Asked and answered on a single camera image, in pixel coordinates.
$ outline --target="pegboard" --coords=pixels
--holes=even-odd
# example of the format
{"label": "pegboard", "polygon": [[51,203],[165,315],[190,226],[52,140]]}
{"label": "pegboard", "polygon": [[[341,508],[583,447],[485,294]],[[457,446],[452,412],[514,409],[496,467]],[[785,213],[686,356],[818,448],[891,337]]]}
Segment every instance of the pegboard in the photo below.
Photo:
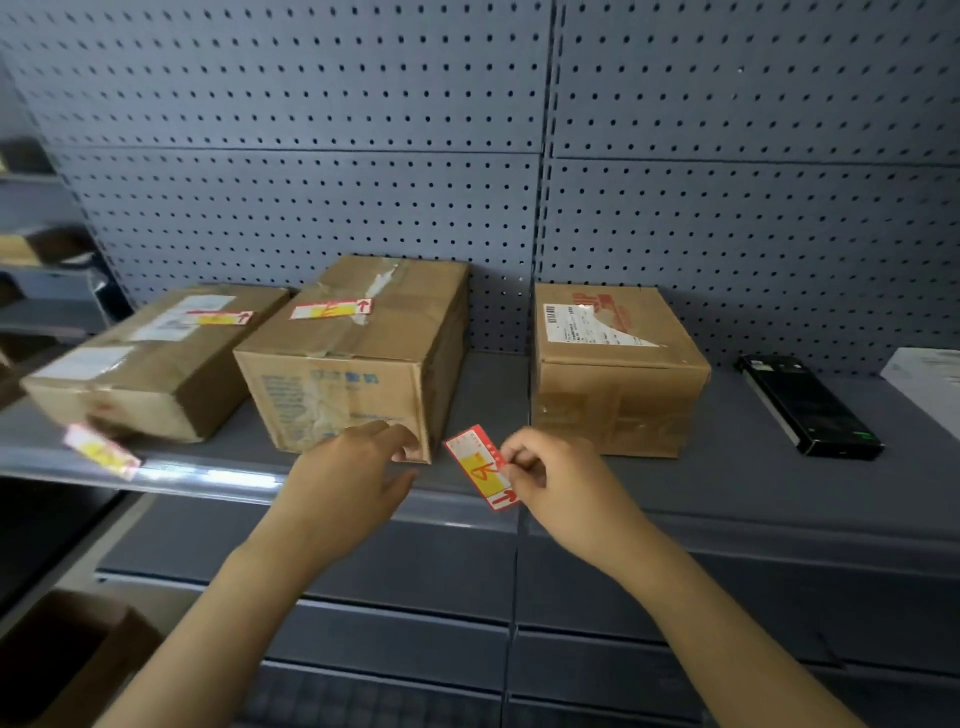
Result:
{"label": "pegboard", "polygon": [[53,146],[540,151],[550,4],[31,0],[0,47]]}
{"label": "pegboard", "polygon": [[471,263],[475,349],[523,352],[535,155],[55,149],[132,303],[217,280],[301,286],[337,255]]}
{"label": "pegboard", "polygon": [[708,359],[960,348],[960,170],[555,159],[540,280],[656,285]]}
{"label": "pegboard", "polygon": [[562,3],[564,158],[960,164],[960,3]]}

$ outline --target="metal shelf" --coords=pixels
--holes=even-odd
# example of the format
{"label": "metal shelf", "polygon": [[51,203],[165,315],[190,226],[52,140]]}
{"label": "metal shelf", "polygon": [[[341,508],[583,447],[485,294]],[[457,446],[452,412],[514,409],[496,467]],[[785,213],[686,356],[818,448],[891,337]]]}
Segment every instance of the metal shelf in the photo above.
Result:
{"label": "metal shelf", "polygon": [[[481,424],[495,442],[527,422],[528,360],[471,352],[447,423],[447,434]],[[276,450],[250,400],[217,434],[195,445],[138,438],[128,447],[144,464],[130,485],[60,443],[62,431],[30,400],[0,413],[0,473],[38,480],[269,503],[295,455]],[[494,513],[443,448],[432,466],[418,466],[413,495],[397,518],[516,532],[517,511]]]}
{"label": "metal shelf", "polygon": [[85,339],[107,327],[93,301],[20,299],[0,308],[0,331]]}
{"label": "metal shelf", "polygon": [[823,381],[886,444],[876,461],[800,455],[741,375],[715,372],[679,460],[608,463],[689,550],[960,575],[960,442],[883,379]]}
{"label": "metal shelf", "polygon": [[27,184],[59,184],[60,178],[57,175],[40,175],[40,174],[21,174],[21,173],[9,173],[0,175],[0,182],[25,182]]}

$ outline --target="drawer front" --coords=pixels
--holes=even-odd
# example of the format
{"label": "drawer front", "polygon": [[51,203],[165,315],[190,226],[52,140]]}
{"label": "drawer front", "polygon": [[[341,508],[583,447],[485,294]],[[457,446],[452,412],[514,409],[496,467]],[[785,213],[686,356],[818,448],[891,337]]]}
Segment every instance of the drawer front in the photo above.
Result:
{"label": "drawer front", "polygon": [[[521,625],[662,642],[653,620],[605,574],[552,539],[520,537],[516,620]],[[794,657],[833,662],[819,636],[806,574],[789,566],[699,554],[697,560]]]}
{"label": "drawer front", "polygon": [[852,570],[812,578],[824,638],[843,660],[960,676],[960,581]]}
{"label": "drawer front", "polygon": [[698,720],[703,702],[667,647],[520,630],[510,650],[515,697]]}
{"label": "drawer front", "polygon": [[506,627],[302,600],[267,656],[317,667],[502,691]]}
{"label": "drawer front", "polygon": [[[503,710],[504,728],[677,728],[681,725],[674,718],[656,720],[600,711],[585,712],[536,700],[511,700]],[[689,725],[703,728],[707,724],[696,722]]]}
{"label": "drawer front", "polygon": [[919,673],[876,675],[884,671],[857,674],[813,670],[870,728],[955,728],[960,725],[960,681]]}
{"label": "drawer front", "polygon": [[[265,512],[249,503],[159,497],[99,571],[208,583]],[[390,521],[306,593],[508,622],[515,551],[514,534]]]}

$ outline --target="black device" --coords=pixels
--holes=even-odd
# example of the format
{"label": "black device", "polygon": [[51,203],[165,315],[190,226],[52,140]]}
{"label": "black device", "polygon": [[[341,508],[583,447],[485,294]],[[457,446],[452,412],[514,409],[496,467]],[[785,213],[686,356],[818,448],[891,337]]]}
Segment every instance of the black device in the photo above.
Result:
{"label": "black device", "polygon": [[736,369],[804,455],[873,460],[884,445],[800,359],[745,354]]}

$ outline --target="cardboard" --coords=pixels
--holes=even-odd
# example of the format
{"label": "cardboard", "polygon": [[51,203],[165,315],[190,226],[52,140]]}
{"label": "cardboard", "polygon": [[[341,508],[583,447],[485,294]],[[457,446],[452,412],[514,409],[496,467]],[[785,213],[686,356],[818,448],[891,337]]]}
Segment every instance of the cardboard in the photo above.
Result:
{"label": "cardboard", "polygon": [[880,376],[960,440],[960,352],[901,347]]}
{"label": "cardboard", "polygon": [[[244,326],[186,324],[178,312],[211,297],[228,301],[225,311],[255,315]],[[289,298],[283,288],[227,283],[171,291],[22,384],[61,425],[86,423],[108,436],[141,432],[199,442],[247,397],[233,347]]]}
{"label": "cardboard", "polygon": [[120,602],[49,593],[0,640],[0,725],[89,728],[161,642]]}
{"label": "cardboard", "polygon": [[41,266],[86,253],[90,245],[83,229],[37,225],[0,235],[0,262]]}
{"label": "cardboard", "polygon": [[[344,256],[237,347],[276,447],[303,452],[385,420],[417,434],[431,462],[464,356],[467,277],[466,263]],[[291,319],[298,306],[365,298],[367,315]]]}
{"label": "cardboard", "polygon": [[604,454],[679,457],[710,366],[660,292],[538,283],[535,293],[533,425]]}

